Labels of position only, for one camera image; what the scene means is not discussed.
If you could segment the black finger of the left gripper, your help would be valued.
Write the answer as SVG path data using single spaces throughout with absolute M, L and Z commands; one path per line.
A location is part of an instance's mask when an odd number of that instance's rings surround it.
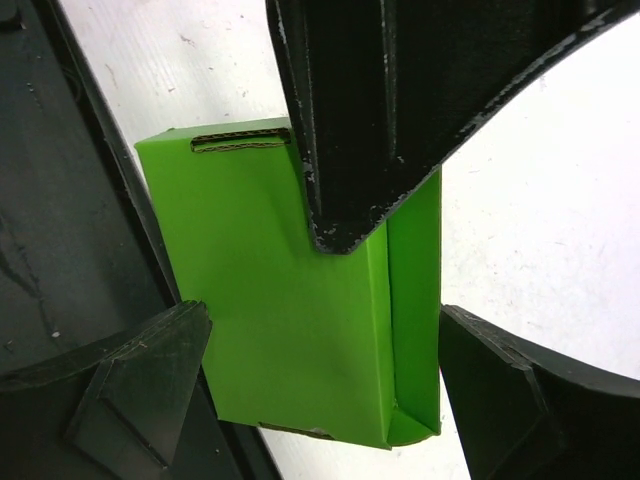
M 549 68 L 635 1 L 270 1 L 311 236 L 348 254 Z

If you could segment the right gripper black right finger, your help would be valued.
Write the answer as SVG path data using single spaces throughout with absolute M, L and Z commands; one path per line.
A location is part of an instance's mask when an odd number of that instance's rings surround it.
M 473 479 L 636 479 L 639 383 L 444 305 L 439 361 Z

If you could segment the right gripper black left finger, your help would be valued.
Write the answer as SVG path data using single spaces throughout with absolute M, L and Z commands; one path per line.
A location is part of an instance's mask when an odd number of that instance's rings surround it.
M 2 374 L 2 478 L 170 478 L 211 329 L 186 301 Z

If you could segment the green paper box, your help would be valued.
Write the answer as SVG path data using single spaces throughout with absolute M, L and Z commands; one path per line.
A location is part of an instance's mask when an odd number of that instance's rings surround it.
M 135 148 L 180 296 L 213 322 L 203 368 L 221 420 L 381 449 L 440 432 L 439 175 L 354 252 L 326 255 L 286 119 Z

